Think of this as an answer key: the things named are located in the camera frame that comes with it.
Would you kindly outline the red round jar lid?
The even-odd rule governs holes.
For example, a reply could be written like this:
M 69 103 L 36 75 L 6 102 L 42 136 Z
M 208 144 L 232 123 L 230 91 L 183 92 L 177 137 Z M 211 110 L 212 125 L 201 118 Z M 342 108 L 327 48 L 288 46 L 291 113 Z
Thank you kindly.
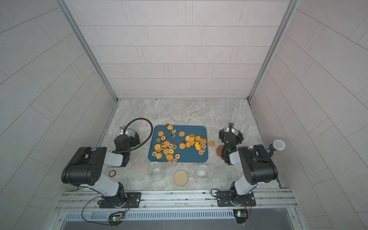
M 223 147 L 224 145 L 219 145 L 217 148 L 216 148 L 216 154 L 218 157 L 222 158 L 222 150 L 223 150 Z

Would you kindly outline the clear jar with red lid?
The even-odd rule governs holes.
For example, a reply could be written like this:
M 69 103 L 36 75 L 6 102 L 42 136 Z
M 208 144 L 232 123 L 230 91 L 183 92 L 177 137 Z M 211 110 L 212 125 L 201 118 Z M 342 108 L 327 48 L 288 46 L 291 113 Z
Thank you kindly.
M 205 165 L 199 165 L 196 168 L 195 174 L 196 174 L 196 177 L 197 177 L 198 180 L 200 180 L 200 181 L 206 181 L 210 177 L 210 170 Z

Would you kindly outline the clear jar with beige lid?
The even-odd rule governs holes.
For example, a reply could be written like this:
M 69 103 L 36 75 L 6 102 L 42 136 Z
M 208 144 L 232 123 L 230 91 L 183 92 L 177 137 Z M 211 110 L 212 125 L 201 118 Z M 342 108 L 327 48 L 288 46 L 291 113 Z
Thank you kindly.
M 159 181 L 164 176 L 163 165 L 160 162 L 152 162 L 148 167 L 148 175 L 154 181 Z

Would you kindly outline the beige round jar lid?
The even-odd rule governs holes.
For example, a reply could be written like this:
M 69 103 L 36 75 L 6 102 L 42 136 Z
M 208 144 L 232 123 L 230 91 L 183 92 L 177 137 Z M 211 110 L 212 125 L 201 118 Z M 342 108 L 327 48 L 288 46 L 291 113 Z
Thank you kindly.
M 174 174 L 174 183 L 177 185 L 177 186 L 185 186 L 188 182 L 188 174 L 187 172 L 183 171 L 183 170 L 180 170 L 180 171 L 177 171 L 175 174 Z

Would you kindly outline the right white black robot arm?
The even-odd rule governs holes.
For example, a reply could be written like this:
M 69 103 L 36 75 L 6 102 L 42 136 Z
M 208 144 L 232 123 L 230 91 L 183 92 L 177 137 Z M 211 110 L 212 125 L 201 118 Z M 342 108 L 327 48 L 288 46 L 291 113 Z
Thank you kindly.
M 219 207 L 254 207 L 253 190 L 259 183 L 276 180 L 278 171 L 265 147 L 238 147 L 244 140 L 243 134 L 230 122 L 227 128 L 219 131 L 219 139 L 224 143 L 221 158 L 228 165 L 240 164 L 243 175 L 232 183 L 229 191 L 216 193 Z

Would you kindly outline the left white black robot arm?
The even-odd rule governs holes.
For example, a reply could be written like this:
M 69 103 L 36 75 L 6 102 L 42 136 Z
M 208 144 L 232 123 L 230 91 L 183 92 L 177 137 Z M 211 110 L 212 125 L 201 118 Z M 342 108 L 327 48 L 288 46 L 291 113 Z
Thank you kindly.
M 122 183 L 111 180 L 116 174 L 112 171 L 109 176 L 102 173 L 106 167 L 126 167 L 130 160 L 130 150 L 140 144 L 137 133 L 128 136 L 126 132 L 121 132 L 114 140 L 116 151 L 114 153 L 106 147 L 80 147 L 67 166 L 61 173 L 61 181 L 77 187 L 89 188 L 102 196 L 98 201 L 99 208 L 138 208 L 141 193 L 126 193 Z

